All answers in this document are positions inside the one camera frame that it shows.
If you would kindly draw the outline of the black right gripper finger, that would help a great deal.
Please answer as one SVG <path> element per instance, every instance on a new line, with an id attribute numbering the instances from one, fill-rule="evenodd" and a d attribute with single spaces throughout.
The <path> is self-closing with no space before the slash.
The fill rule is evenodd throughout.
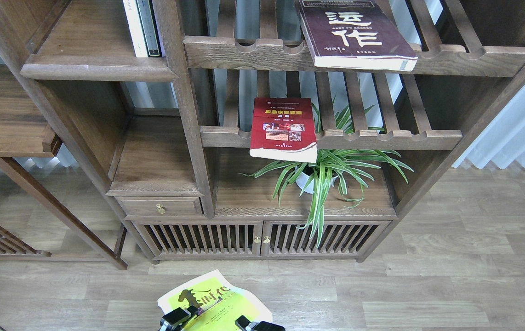
<path id="1" fill-rule="evenodd" d="M 244 315 L 235 320 L 235 324 L 241 331 L 285 331 L 285 327 L 271 322 L 252 322 Z"/>

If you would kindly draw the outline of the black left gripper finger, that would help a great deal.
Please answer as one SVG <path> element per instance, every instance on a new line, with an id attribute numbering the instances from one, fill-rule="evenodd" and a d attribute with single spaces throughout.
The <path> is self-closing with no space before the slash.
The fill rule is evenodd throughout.
<path id="1" fill-rule="evenodd" d="M 185 325 L 198 315 L 198 308 L 189 306 L 187 308 L 176 308 L 162 316 L 160 331 L 182 331 Z"/>

